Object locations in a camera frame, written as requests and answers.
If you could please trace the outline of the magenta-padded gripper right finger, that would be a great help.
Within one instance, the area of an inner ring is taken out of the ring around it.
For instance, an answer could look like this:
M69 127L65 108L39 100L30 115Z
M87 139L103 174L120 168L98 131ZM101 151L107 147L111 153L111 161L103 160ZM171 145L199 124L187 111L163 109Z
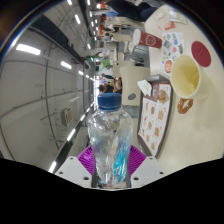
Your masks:
M140 188L164 176L164 171L153 156L144 155L139 149L132 146L128 159L128 188Z

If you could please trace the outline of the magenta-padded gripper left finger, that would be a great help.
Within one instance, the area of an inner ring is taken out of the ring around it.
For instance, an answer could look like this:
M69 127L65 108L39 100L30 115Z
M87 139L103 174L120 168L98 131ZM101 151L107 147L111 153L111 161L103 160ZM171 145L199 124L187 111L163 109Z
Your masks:
M55 175L84 188L95 187L97 177L91 147L88 146L77 157L69 156Z

